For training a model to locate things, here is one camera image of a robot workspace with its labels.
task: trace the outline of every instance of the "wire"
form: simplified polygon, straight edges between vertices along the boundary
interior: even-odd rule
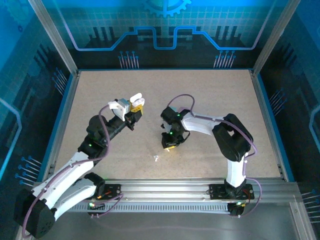
[[[115,197],[113,197],[113,198],[110,198],[110,199],[108,199],[108,200],[106,200],[106,201],[96,201],[95,203],[97,203],[97,204],[106,204],[106,203],[108,203],[108,202],[110,202],[110,201],[112,201],[112,200],[115,200],[115,199],[119,198],[118,201],[116,201],[116,203],[115,203],[110,209],[108,209],[106,212],[101,213],[101,214],[98,214],[98,213],[97,213],[96,215],[92,214],[92,215],[91,215],[91,218],[92,218],[92,219],[93,219],[93,218],[98,219],[98,218],[100,218],[100,217],[108,214],[112,209],[115,208],[116,205],[118,205],[118,203],[120,202],[120,200],[121,200],[123,197],[124,197],[123,194],[119,194],[118,196],[115,196]]]
[[[195,117],[195,118],[198,118],[198,119],[205,119],[205,120],[210,120],[210,121],[213,121],[213,122],[221,122],[221,123],[224,123],[224,124],[227,124],[229,125],[230,127],[232,127],[233,129],[235,129],[237,132],[239,132],[244,138],[245,140],[252,146],[252,148],[254,149],[254,152],[249,154],[246,158],[249,158],[249,157],[252,157],[253,155],[257,154],[258,153],[258,150],[257,150],[257,147],[256,145],[250,140],[250,138],[239,128],[237,127],[236,125],[234,125],[233,123],[229,122],[229,121],[226,121],[226,120],[222,120],[222,119],[216,119],[216,118],[212,118],[212,117],[208,117],[208,116],[199,116],[199,115],[195,115],[194,114],[194,106],[195,106],[195,103],[196,103],[196,100],[195,98],[191,95],[191,94],[187,94],[187,93],[184,93],[184,94],[180,94],[178,96],[175,96],[173,99],[171,99],[171,101],[167,104],[167,107],[170,106],[170,104],[176,100],[177,98],[179,97],[183,97],[183,96],[187,96],[187,97],[190,97],[192,98],[192,105],[190,107],[190,114]]]
[[[213,122],[220,122],[220,123],[224,123],[224,124],[227,124],[229,125],[230,127],[232,127],[234,130],[236,130],[238,133],[240,133],[244,139],[252,146],[254,152],[249,154],[247,157],[244,158],[244,161],[243,161],[243,170],[242,170],[242,175],[243,176],[246,176],[246,164],[247,164],[247,160],[246,158],[249,158],[249,157],[252,157],[254,155],[256,155],[258,153],[258,150],[257,150],[257,147],[256,145],[251,141],[251,139],[239,128],[237,127],[236,125],[234,125],[233,123],[229,122],[229,121],[226,121],[226,120],[222,120],[222,119],[217,119],[217,118],[212,118],[212,117],[208,117],[208,116],[199,116],[199,115],[195,115],[194,112],[193,112],[193,109],[194,109],[194,106],[195,106],[195,103],[196,103],[196,100],[195,98],[191,95],[191,94],[187,94],[187,93],[184,93],[184,94],[180,94],[176,97],[174,97],[167,105],[167,107],[170,106],[170,104],[176,100],[177,98],[179,97],[182,97],[182,96],[188,96],[190,98],[192,98],[192,105],[190,107],[190,114],[195,117],[195,118],[198,118],[198,119],[205,119],[205,120],[210,120],[210,121],[213,121]],[[262,196],[262,187],[261,187],[261,184],[259,183],[258,180],[254,179],[254,178],[249,178],[249,177],[246,177],[246,179],[248,180],[252,180],[252,181],[255,181],[258,186],[259,186],[259,191],[260,191],[260,195],[259,195],[259,198],[258,200],[256,201],[254,207],[249,211],[247,212],[246,214],[242,215],[241,217],[244,217],[244,216],[247,216],[249,215],[250,213],[253,212],[253,210],[255,210],[260,202],[260,199],[261,199],[261,196]]]
[[[248,202],[248,204],[250,204],[250,200],[251,200],[251,195],[250,195],[250,193],[247,191],[247,190],[242,190],[244,193],[245,193],[245,195],[248,197],[248,200],[249,200],[249,202]]]
[[[251,213],[252,213],[252,212],[253,212],[253,211],[258,207],[258,204],[259,204],[259,202],[260,202],[260,200],[261,200],[261,196],[262,196],[262,187],[261,187],[260,182],[259,182],[257,179],[254,179],[254,178],[251,178],[251,177],[247,177],[246,179],[248,179],[248,180],[252,180],[252,181],[255,181],[255,182],[256,182],[256,184],[258,184],[260,194],[259,194],[259,197],[258,197],[258,199],[257,199],[257,201],[256,201],[256,203],[255,203],[255,205],[254,205],[254,207],[253,207],[253,208],[251,208],[251,209],[250,209],[250,211],[248,211],[247,213],[242,214],[242,215],[241,215],[241,218],[243,218],[243,217],[245,217],[245,216],[248,216],[249,214],[251,214]]]
[[[105,126],[105,123],[104,123],[104,120],[102,118],[102,115],[101,113],[108,107],[109,105],[107,104],[106,106],[104,106],[103,108],[101,108],[101,110],[99,111],[99,119],[100,119],[100,122],[102,124],[102,128],[104,130],[104,133],[105,133],[105,136],[106,136],[106,144],[107,144],[107,148],[106,148],[106,151],[105,153],[103,154],[103,156],[100,156],[100,157],[97,157],[97,158],[93,158],[93,159],[85,159],[85,160],[81,160],[81,161],[77,161],[77,162],[74,162],[68,166],[66,166],[65,168],[63,168],[62,170],[60,170],[56,175],[54,175],[52,177],[51,180],[48,181],[48,183],[44,186],[44,188],[41,190],[41,192],[39,193],[39,195],[34,199],[34,201],[32,202],[32,204],[30,205],[28,211],[26,212],[26,215],[24,217],[24,221],[23,221],[23,224],[22,224],[22,237],[23,238],[28,238],[31,236],[31,234],[26,234],[26,227],[27,227],[27,223],[28,223],[28,219],[30,217],[30,214],[34,208],[34,206],[36,205],[37,201],[42,197],[42,195],[48,190],[48,188],[50,187],[50,185],[61,175],[63,174],[65,171],[67,171],[68,169],[70,168],[73,168],[75,165],[81,165],[81,164],[84,164],[84,163],[87,163],[87,162],[95,162],[95,161],[100,161],[102,160],[103,158],[105,158],[108,154],[109,154],[109,151],[110,151],[110,137],[109,137],[109,133],[108,133],[108,130]]]
[[[110,193],[111,193],[111,191],[109,190],[105,194],[98,196],[97,199],[101,199],[103,196],[108,195]]]

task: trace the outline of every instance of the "circuit pattern graphic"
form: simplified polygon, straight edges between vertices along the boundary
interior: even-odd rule
[[[1,6],[6,8],[18,25],[23,25],[23,23],[28,20],[29,3],[27,0],[1,0],[0,7]]]
[[[157,17],[167,16],[173,17],[174,14],[180,14],[181,10],[187,9],[187,4],[191,4],[191,0],[143,0],[142,5],[150,14]]]

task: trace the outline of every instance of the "robotic arm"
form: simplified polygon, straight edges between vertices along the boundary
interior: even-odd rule
[[[125,127],[134,130],[143,114],[144,104],[141,93],[131,97],[130,101],[122,98],[108,103],[115,116],[109,121],[101,117],[110,140]],[[23,189],[17,195],[14,220],[21,226],[27,220],[25,229],[35,238],[45,235],[55,221],[77,203],[92,197],[103,199],[105,180],[102,177],[91,172],[79,179],[98,164],[108,149],[102,121],[99,115],[92,117],[86,129],[88,134],[73,157],[45,182],[31,191]]]
[[[184,143],[190,131],[196,131],[214,136],[222,154],[227,159],[227,177],[224,180],[225,191],[228,199],[237,199],[246,185],[246,176],[243,174],[244,160],[248,155],[251,145],[236,130],[238,127],[253,142],[253,137],[234,114],[225,117],[204,116],[192,113],[188,109],[181,112],[167,107],[161,113],[163,119],[162,146],[172,149]]]

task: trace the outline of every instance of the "glass panel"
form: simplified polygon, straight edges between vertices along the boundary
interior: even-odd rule
[[[320,188],[320,1],[301,0],[261,77],[294,179],[318,216]],[[319,223],[314,223],[320,235]]]
[[[252,68],[287,0],[45,0],[80,69]]]
[[[0,52],[0,239],[13,239],[16,194],[37,179],[70,73],[26,0],[0,1]]]

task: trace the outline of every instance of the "metal frame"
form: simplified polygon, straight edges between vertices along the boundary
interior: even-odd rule
[[[277,140],[276,131],[275,131],[276,126],[273,125],[273,121],[271,119],[273,117],[271,116],[272,111],[269,111],[267,106],[267,104],[269,104],[269,100],[266,99],[266,97],[264,96],[264,92],[265,92],[263,89],[264,86],[261,86],[260,81],[258,79],[258,75],[254,74],[253,72],[251,72],[251,79],[252,79],[252,84],[255,90],[255,94],[256,94],[260,109],[261,109],[266,131],[269,135],[273,153],[281,167],[283,178],[287,182],[291,182],[294,180],[294,178],[290,170],[290,166],[288,166],[288,160],[286,159],[287,155],[282,146],[281,139]]]
[[[44,156],[44,159],[45,160],[47,159],[46,160],[47,163],[46,163],[46,165],[41,166],[39,175],[41,175],[41,173],[43,171],[44,171],[44,173],[43,173],[42,178],[41,178],[41,176],[39,176],[39,178],[41,178],[41,179],[38,179],[38,181],[41,181],[41,182],[45,181],[47,178],[49,178],[49,176],[51,174],[53,174],[53,171],[55,169],[55,164],[56,164],[56,161],[57,161],[57,158],[59,155],[62,140],[64,138],[64,134],[65,134],[65,130],[67,127],[72,103],[74,102],[79,78],[80,78],[80,73],[77,73],[76,76],[73,77],[73,79],[70,79],[67,84],[66,91],[65,91],[66,95],[63,96],[61,106],[60,106],[60,108],[62,108],[62,113],[61,113],[60,119],[57,117],[56,123],[54,124],[54,126],[57,125],[56,133],[55,133],[55,136],[52,141],[51,149],[47,149],[46,154]]]
[[[301,0],[288,0],[279,19],[276,21],[276,24],[273,27],[273,30],[270,34],[270,37],[266,41],[259,57],[257,58],[254,66],[253,66],[253,72],[255,75],[258,75],[260,73],[262,67],[266,63],[269,55],[271,54],[272,50],[274,49],[274,47],[276,45],[276,43],[278,42],[279,38],[283,34],[292,15],[295,13],[300,1]]]
[[[266,42],[264,48],[261,51],[261,54],[259,55],[253,67],[252,73],[253,86],[269,134],[271,145],[275,156],[282,168],[283,177],[286,181],[290,180],[290,174],[288,174],[288,172],[286,171],[286,164],[283,160],[283,155],[279,143],[277,142],[276,133],[273,129],[272,121],[266,105],[266,99],[263,94],[262,86],[260,85],[260,82],[258,80],[258,73],[267,61],[275,44],[277,43],[286,25],[294,14],[299,2],[300,0],[288,0],[287,5],[285,6],[276,25],[274,26],[268,41]],[[56,130],[56,136],[53,139],[52,148],[49,152],[48,163],[46,165],[44,176],[42,178],[42,180],[44,181],[50,175],[50,169],[54,168],[55,166],[55,159],[57,158],[61,147],[61,142],[68,122],[68,117],[71,111],[80,74],[78,73],[77,66],[42,1],[29,0],[29,3],[38,16],[54,46],[58,50],[67,68],[72,75],[76,76],[71,83],[70,91],[66,92],[66,102],[63,106],[59,126]],[[290,208],[299,237],[301,239],[316,239],[311,223],[308,219],[308,214],[304,207],[297,183],[286,182],[283,181],[283,179],[276,177],[260,178],[258,180],[261,182],[263,188],[263,198],[261,199],[261,203],[290,203]],[[253,190],[256,195],[256,198],[253,202],[255,202],[259,195],[259,187],[255,182],[248,182],[253,185]],[[134,205],[137,203],[142,206],[147,204],[156,205],[159,203],[193,203],[198,205],[214,203],[217,205],[221,205],[228,202],[227,200],[210,200],[209,195],[206,194],[206,190],[209,189],[209,184],[223,183],[223,179],[217,178],[111,179],[108,180],[107,183],[121,184],[121,191],[125,195],[125,197],[123,198],[123,202],[126,205]],[[17,240],[22,239],[21,229],[22,228],[20,227],[16,237]]]
[[[58,29],[56,28],[53,20],[51,19],[46,7],[41,0],[28,0],[31,7],[33,8],[35,14],[40,20],[42,26],[44,27],[46,33],[51,39],[53,45],[60,54],[62,60],[64,61],[66,67],[73,76],[76,76],[78,68],[65,45],[65,42],[61,38]]]

